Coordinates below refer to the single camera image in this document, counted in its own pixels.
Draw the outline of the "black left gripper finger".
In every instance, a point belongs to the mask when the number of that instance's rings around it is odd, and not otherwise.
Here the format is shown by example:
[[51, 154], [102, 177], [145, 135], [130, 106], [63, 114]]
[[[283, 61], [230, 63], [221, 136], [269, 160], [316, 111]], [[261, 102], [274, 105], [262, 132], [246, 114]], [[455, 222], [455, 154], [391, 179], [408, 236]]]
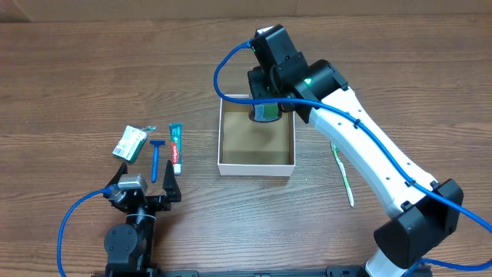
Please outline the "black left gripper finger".
[[166, 192], [166, 197], [169, 202], [181, 201], [181, 190], [179, 189], [176, 181], [174, 167], [171, 160], [168, 160], [166, 164], [162, 188]]
[[108, 188], [112, 185], [117, 185], [120, 178], [127, 173], [128, 173], [128, 165], [125, 162], [123, 162], [120, 165], [118, 171], [115, 173], [115, 175], [110, 180], [110, 182], [106, 185], [106, 188]]

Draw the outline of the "clear soap pump bottle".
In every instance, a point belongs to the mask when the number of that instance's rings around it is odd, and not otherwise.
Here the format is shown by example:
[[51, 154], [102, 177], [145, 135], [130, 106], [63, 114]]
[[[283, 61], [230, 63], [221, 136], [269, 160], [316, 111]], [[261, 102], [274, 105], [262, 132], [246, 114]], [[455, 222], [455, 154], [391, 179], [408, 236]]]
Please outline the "clear soap pump bottle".
[[279, 120], [282, 116], [277, 103], [252, 105], [249, 119], [253, 122], [269, 123]]

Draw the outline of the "Colgate toothpaste tube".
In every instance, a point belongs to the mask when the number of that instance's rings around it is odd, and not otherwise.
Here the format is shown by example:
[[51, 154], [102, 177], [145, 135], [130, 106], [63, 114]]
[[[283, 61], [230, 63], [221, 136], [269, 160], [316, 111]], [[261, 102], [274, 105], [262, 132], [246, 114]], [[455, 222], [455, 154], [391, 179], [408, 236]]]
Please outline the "Colgate toothpaste tube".
[[174, 174], [180, 175], [182, 171], [181, 163], [181, 133], [182, 124], [180, 122], [171, 123], [169, 125], [171, 139], [171, 162], [173, 165]]

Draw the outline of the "green white toothbrush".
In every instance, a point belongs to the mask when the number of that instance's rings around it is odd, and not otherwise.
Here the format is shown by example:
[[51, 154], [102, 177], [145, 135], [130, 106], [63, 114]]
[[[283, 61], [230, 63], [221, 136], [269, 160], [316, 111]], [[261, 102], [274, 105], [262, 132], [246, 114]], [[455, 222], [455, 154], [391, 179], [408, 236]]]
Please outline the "green white toothbrush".
[[348, 200], [349, 206], [351, 208], [353, 208], [354, 207], [353, 193], [351, 191], [351, 187], [350, 187], [349, 181], [347, 179], [347, 174], [345, 172], [344, 164], [343, 164], [343, 162], [341, 161], [341, 159], [339, 157], [338, 148], [337, 148], [337, 146], [333, 142], [331, 142], [331, 150], [333, 152], [335, 161], [336, 161], [336, 163], [338, 165], [338, 168], [339, 168], [340, 173], [341, 173], [341, 177], [342, 177], [343, 182], [344, 182], [344, 187], [345, 187], [345, 190], [346, 190], [346, 193], [347, 193], [347, 200]]

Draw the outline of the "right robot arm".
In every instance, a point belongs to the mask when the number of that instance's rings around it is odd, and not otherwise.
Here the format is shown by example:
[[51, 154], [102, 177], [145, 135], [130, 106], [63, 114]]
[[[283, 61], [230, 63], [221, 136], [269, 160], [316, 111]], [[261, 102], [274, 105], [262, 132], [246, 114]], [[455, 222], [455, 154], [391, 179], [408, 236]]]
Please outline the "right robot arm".
[[451, 235], [464, 199], [452, 179], [440, 183], [412, 162], [371, 119], [342, 74], [328, 61], [309, 65], [301, 52], [255, 51], [248, 72], [255, 102], [279, 105], [326, 135], [372, 188], [389, 221], [374, 232], [376, 253], [366, 276], [409, 276]]

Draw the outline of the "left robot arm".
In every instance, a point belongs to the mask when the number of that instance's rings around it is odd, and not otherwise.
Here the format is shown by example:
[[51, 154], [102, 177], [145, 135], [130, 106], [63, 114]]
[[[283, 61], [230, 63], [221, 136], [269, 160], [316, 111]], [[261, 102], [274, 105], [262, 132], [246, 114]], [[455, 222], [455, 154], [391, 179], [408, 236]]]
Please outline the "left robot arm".
[[152, 261], [158, 212], [168, 212], [181, 201], [171, 161], [167, 161], [163, 195], [147, 195], [147, 182], [140, 175], [129, 175], [122, 163], [106, 185], [104, 197], [111, 206], [125, 213], [125, 223], [114, 225], [105, 235], [108, 259], [106, 276], [163, 276], [161, 266]]

